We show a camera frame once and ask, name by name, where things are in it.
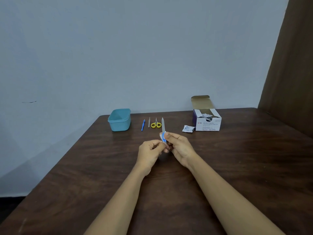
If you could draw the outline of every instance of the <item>scissors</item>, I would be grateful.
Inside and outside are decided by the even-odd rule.
[[[156,119],[155,123],[152,123],[152,124],[151,124],[151,128],[155,128],[155,127],[161,128],[161,126],[162,126],[162,124],[159,123],[159,122],[157,121],[157,119]]]

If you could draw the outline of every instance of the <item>cardboard box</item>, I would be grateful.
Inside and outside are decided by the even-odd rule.
[[[208,95],[195,95],[191,98],[194,108],[193,124],[196,131],[219,131],[222,118],[214,109],[213,103]],[[212,115],[212,121],[203,118],[202,114]]]

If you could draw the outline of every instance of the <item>teal plastic container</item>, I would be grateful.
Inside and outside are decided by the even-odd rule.
[[[129,129],[131,124],[130,109],[113,110],[108,118],[112,131],[125,131]]]

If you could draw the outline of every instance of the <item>wooden table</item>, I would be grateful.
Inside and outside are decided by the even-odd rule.
[[[100,116],[1,224],[1,234],[83,234],[135,164],[143,119],[188,137],[196,152],[286,234],[313,234],[313,139],[254,109],[218,110],[219,132],[183,133],[192,111],[132,114],[112,132]],[[225,234],[192,174],[163,154],[143,180],[129,234]]]

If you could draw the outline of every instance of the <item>white wall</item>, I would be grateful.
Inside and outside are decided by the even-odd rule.
[[[0,196],[113,109],[257,107],[287,2],[0,0]]]

